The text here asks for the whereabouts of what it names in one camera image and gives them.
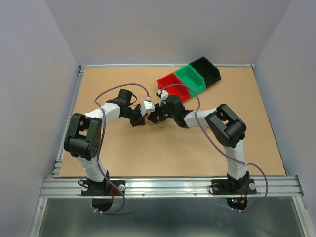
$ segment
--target gray wall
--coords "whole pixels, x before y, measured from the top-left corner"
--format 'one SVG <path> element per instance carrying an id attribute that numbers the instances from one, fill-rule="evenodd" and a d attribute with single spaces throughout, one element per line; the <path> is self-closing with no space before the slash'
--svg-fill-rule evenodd
<path id="1" fill-rule="evenodd" d="M 1 1 L 0 236 L 28 236 L 78 76 L 43 0 Z"/>
<path id="2" fill-rule="evenodd" d="M 255 63 L 290 0 L 46 0 L 80 65 Z"/>
<path id="3" fill-rule="evenodd" d="M 255 76 L 286 170 L 298 175 L 316 226 L 316 1 L 293 0 Z"/>

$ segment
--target metal frame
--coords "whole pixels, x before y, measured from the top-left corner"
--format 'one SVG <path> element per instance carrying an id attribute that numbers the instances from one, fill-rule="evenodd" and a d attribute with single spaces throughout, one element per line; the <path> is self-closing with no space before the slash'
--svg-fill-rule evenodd
<path id="1" fill-rule="evenodd" d="M 40 234 L 40 227 L 44 219 L 47 201 L 48 200 L 46 198 L 39 199 L 38 206 L 36 208 L 34 220 L 31 227 L 31 231 L 30 231 L 30 237 L 37 237 Z"/>
<path id="2" fill-rule="evenodd" d="M 80 91 L 80 87 L 81 87 L 81 82 L 82 82 L 82 78 L 83 78 L 83 74 L 84 74 L 84 69 L 80 69 L 79 71 L 79 76 L 78 76 L 78 81 L 77 81 L 77 84 L 76 84 L 76 88 L 75 88 L 75 93 L 74 93 L 74 97 L 73 97 L 73 100 L 72 100 L 72 103 L 71 103 L 71 107 L 70 107 L 70 111 L 69 111 L 69 114 L 68 114 L 68 118 L 67 118 L 67 123 L 66 123 L 66 126 L 65 126 L 65 130 L 64 130 L 64 134 L 63 134 L 63 139 L 62 141 L 65 139 L 66 137 L 66 133 L 67 133 L 67 127 L 70 123 L 70 119 L 71 119 L 71 116 L 72 114 L 74 113 L 74 110 L 75 110 L 75 107 L 76 107 L 76 103 L 77 103 L 77 98 L 78 98 L 78 93 Z M 58 154 L 57 154 L 57 158 L 56 158 L 56 161 L 59 160 L 59 159 L 63 159 L 64 157 L 64 153 L 65 153 L 65 150 L 64 150 L 64 143 L 61 142 L 60 146 L 59 146 L 59 151 L 58 151 Z"/>
<path id="3" fill-rule="evenodd" d="M 313 229 L 310 216 L 304 207 L 302 198 L 293 197 L 293 201 L 305 236 L 315 237 L 315 230 Z"/>
<path id="4" fill-rule="evenodd" d="M 183 67 L 187 64 L 169 64 L 169 63 L 117 63 L 117 64 L 100 64 L 100 65 L 83 65 L 82 69 L 86 68 L 172 68 L 172 67 Z M 214 64 L 216 67 L 235 67 L 235 68 L 245 68 L 253 67 L 254 64 Z"/>
<path id="5" fill-rule="evenodd" d="M 263 177 L 254 179 L 257 194 L 249 197 L 263 197 L 266 182 Z M 170 178 L 112 178 L 126 181 L 126 198 L 218 198 L 235 197 L 236 195 L 213 195 L 208 191 L 212 179 L 227 177 L 170 177 Z M 40 198 L 91 198 L 81 196 L 81 187 L 77 179 L 44 179 Z M 270 197 L 302 196 L 302 188 L 297 177 L 268 176 Z M 111 198 L 94 196 L 94 198 Z"/>
<path id="6" fill-rule="evenodd" d="M 86 68 L 120 68 L 120 67 L 182 67 L 184 64 L 104 64 L 81 66 L 78 82 L 76 85 L 71 109 L 65 126 L 63 139 L 66 136 L 67 126 L 71 115 L 75 110 L 78 93 L 81 86 L 84 69 Z M 252 67 L 254 65 L 227 65 L 217 64 L 218 67 Z M 44 179 L 34 221 L 31 227 L 30 236 L 37 237 L 40 234 L 40 227 L 44 218 L 47 201 L 49 198 L 91 198 L 82 197 L 81 187 L 78 186 L 78 178 L 59 178 L 59 172 L 64 156 L 63 142 L 60 145 L 56 158 L 55 168 L 48 179 Z M 258 193 L 256 196 L 262 197 L 265 193 L 265 181 L 261 177 L 252 177 L 255 180 Z M 126 198 L 218 198 L 232 197 L 230 195 L 214 196 L 208 192 L 212 179 L 225 179 L 225 177 L 164 177 L 164 178 L 113 178 L 126 180 Z M 269 192 L 268 196 L 292 196 L 305 236 L 315 237 L 315 232 L 311 224 L 309 215 L 304 207 L 301 196 L 302 188 L 297 177 L 268 176 Z"/>

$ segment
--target small white object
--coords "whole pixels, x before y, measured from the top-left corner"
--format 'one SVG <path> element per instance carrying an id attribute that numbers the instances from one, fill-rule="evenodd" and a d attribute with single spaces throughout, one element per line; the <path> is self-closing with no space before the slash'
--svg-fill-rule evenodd
<path id="1" fill-rule="evenodd" d="M 124 190 L 125 190 L 125 186 L 124 186 L 123 184 L 120 184 L 120 185 L 118 186 L 118 189 L 120 189 L 121 191 L 124 191 Z"/>
<path id="2" fill-rule="evenodd" d="M 82 186 L 82 187 L 81 187 L 81 190 L 85 192 L 85 191 L 87 191 L 88 189 L 87 189 L 86 187 L 83 187 L 83 186 Z"/>
<path id="3" fill-rule="evenodd" d="M 211 110 L 202 110 L 202 111 L 198 111 L 197 112 L 197 118 L 198 121 L 201 123 L 201 125 L 203 127 L 209 127 L 205 117 L 207 115 L 209 115 L 210 113 L 214 112 L 216 109 L 211 109 Z M 184 122 L 186 123 L 186 125 L 190 128 L 190 127 L 198 127 L 198 122 L 196 120 L 196 117 L 194 115 L 195 110 L 189 112 L 185 117 L 184 117 Z"/>
<path id="4" fill-rule="evenodd" d="M 250 183 L 250 184 L 249 184 L 249 188 L 250 188 L 251 190 L 255 190 L 255 189 L 256 189 L 256 185 L 255 185 L 254 183 Z"/>
<path id="5" fill-rule="evenodd" d="M 213 184 L 213 189 L 214 189 L 215 191 L 219 190 L 219 187 L 218 187 L 217 185 L 218 185 L 218 184 Z"/>
<path id="6" fill-rule="evenodd" d="M 160 91 L 160 101 L 159 101 L 159 105 L 161 106 L 162 105 L 162 102 L 163 101 L 166 101 L 166 99 L 168 98 L 169 96 L 169 93 L 166 91 L 166 90 L 163 90 L 163 91 Z"/>
<path id="7" fill-rule="evenodd" d="M 245 162 L 244 153 L 243 153 L 243 140 L 239 141 L 236 144 L 235 148 L 232 147 L 224 147 L 225 153 L 237 160 Z M 236 161 L 227 159 L 228 164 L 228 172 L 227 174 L 238 180 L 242 178 L 247 172 L 247 166 L 245 164 L 237 163 Z"/>
<path id="8" fill-rule="evenodd" d="M 144 116 L 146 113 L 150 113 L 155 111 L 155 105 L 151 101 L 144 100 L 140 104 L 140 113 L 142 116 Z"/>

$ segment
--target cardboard surface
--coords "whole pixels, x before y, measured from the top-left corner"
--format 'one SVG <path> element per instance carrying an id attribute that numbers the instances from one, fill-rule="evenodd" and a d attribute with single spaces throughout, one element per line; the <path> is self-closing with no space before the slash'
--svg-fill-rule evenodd
<path id="1" fill-rule="evenodd" d="M 85 69 L 76 104 L 76 112 L 87 113 L 97 108 L 95 97 L 103 91 L 124 83 L 145 86 L 155 103 L 156 80 L 177 68 L 95 68 Z M 219 68 L 222 80 L 199 94 L 201 110 L 220 104 L 229 105 L 245 122 L 244 152 L 247 162 L 259 165 L 267 175 L 284 175 L 277 144 L 251 68 Z M 138 98 L 145 91 L 128 86 Z M 100 104 L 117 97 L 119 89 L 99 99 Z M 194 110 L 198 103 L 191 98 L 184 103 Z M 132 127 L 129 120 L 119 118 L 106 127 L 101 161 L 111 176 L 205 176 L 226 175 L 227 161 L 207 140 L 199 127 L 183 129 L 168 119 L 162 127 L 146 125 Z M 261 175 L 248 166 L 250 175 Z M 60 177 L 85 176 L 79 161 L 68 152 L 64 155 Z"/>

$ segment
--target purple cable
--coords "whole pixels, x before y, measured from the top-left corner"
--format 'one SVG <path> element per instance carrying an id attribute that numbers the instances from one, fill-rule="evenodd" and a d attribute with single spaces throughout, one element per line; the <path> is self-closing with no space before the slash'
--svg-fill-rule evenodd
<path id="1" fill-rule="evenodd" d="M 265 193 L 265 195 L 264 195 L 262 201 L 261 201 L 257 206 L 255 206 L 255 207 L 253 207 L 253 208 L 251 208 L 251 209 L 248 209 L 248 210 L 243 210 L 243 211 L 241 211 L 241 210 L 236 210 L 236 209 L 233 209 L 233 210 L 236 210 L 236 211 L 239 211 L 239 212 L 249 212 L 249 211 L 253 211 L 253 210 L 257 209 L 257 208 L 258 208 L 259 206 L 261 206 L 261 205 L 265 202 L 265 200 L 267 199 L 268 189 L 269 189 L 268 179 L 267 179 L 266 175 L 264 174 L 263 170 L 262 170 L 259 166 L 257 166 L 256 164 L 254 164 L 254 163 L 243 162 L 243 161 L 241 161 L 241 160 L 234 159 L 233 157 L 231 157 L 231 156 L 225 154 L 225 153 L 213 142 L 213 140 L 210 138 L 210 136 L 207 134 L 207 132 L 203 129 L 202 124 L 201 124 L 201 123 L 199 122 L 199 120 L 198 120 L 197 110 L 199 110 L 199 108 L 200 108 L 200 106 L 201 106 L 201 102 L 200 102 L 200 99 L 199 99 L 198 95 L 197 95 L 191 88 L 189 88 L 188 86 L 186 86 L 186 85 L 184 85 L 184 84 L 173 84 L 173 85 L 166 86 L 165 88 L 160 89 L 160 90 L 165 90 L 166 88 L 169 88 L 169 87 L 172 87 L 172 86 L 178 86 L 178 85 L 179 85 L 179 86 L 184 86 L 184 87 L 186 87 L 187 89 L 189 89 L 190 91 L 192 91 L 193 94 L 196 96 L 197 101 L 198 101 L 198 107 L 195 109 L 194 116 L 196 117 L 198 126 L 200 127 L 200 129 L 202 130 L 202 132 L 205 134 L 205 136 L 207 137 L 207 139 L 210 141 L 210 143 L 213 145 L 213 147 L 215 147 L 215 149 L 216 149 L 220 154 L 222 154 L 223 156 L 225 156 L 226 158 L 228 158 L 228 159 L 230 159 L 230 160 L 233 160 L 233 161 L 235 161 L 235 162 L 237 162 L 237 163 L 240 163 L 240 164 L 252 165 L 252 166 L 256 167 L 257 169 L 259 169 L 259 171 L 262 173 L 262 175 L 263 175 L 263 177 L 264 177 L 264 179 L 265 179 L 265 181 L 266 181 L 266 193 Z"/>
<path id="2" fill-rule="evenodd" d="M 104 109 L 102 108 L 102 106 L 97 102 L 97 99 L 99 99 L 102 95 L 104 95 L 105 93 L 107 93 L 107 92 L 109 92 L 109 91 L 111 91 L 111 90 L 114 90 L 114 89 L 117 89 L 117 88 L 120 88 L 120 87 L 123 87 L 123 86 L 128 86 L 128 85 L 140 86 L 141 88 L 143 88 L 143 89 L 146 91 L 147 96 L 149 96 L 149 92 L 148 92 L 148 90 L 147 90 L 144 86 L 142 86 L 142 85 L 140 85 L 140 84 L 137 84 L 137 83 L 128 83 L 128 84 L 118 85 L 118 86 L 115 86 L 115 87 L 113 87 L 113 88 L 111 88 L 111 89 L 109 89 L 109 90 L 106 90 L 106 91 L 102 92 L 100 95 L 98 95 L 98 96 L 95 98 L 95 100 L 94 100 L 94 102 L 99 106 L 99 108 L 100 108 L 101 111 L 102 111 L 102 114 L 103 114 L 103 121 L 104 121 L 104 123 L 103 123 L 103 131 L 102 131 L 102 136 L 101 136 L 101 142 L 100 142 L 100 150 L 99 150 L 98 155 L 97 155 L 97 164 L 98 164 L 98 167 L 99 167 L 99 170 L 100 170 L 101 174 L 102 174 L 103 177 L 106 179 L 106 181 L 109 182 L 109 184 L 111 184 L 112 187 L 114 187 L 114 188 L 119 192 L 119 194 L 121 194 L 122 197 L 123 197 L 123 204 L 122 204 L 122 206 L 121 206 L 119 209 L 117 209 L 117 210 L 115 210 L 115 211 L 112 211 L 112 212 L 100 212 L 100 211 L 98 211 L 98 212 L 99 212 L 100 214 L 102 214 L 102 215 L 114 214 L 114 213 L 117 213 L 118 211 L 120 211 L 120 210 L 125 206 L 125 195 L 123 194 L 123 192 L 122 192 L 114 183 L 112 183 L 112 182 L 109 180 L 109 178 L 108 178 L 108 177 L 106 176 L 106 174 L 103 172 L 103 170 L 102 170 L 102 168 L 101 168 L 101 165 L 100 165 L 100 162 L 99 162 L 99 160 L 100 160 L 101 148 L 102 148 L 102 145 L 103 145 L 103 140 L 104 140 L 104 135 L 105 135 L 106 115 L 105 115 L 105 111 L 104 111 Z"/>

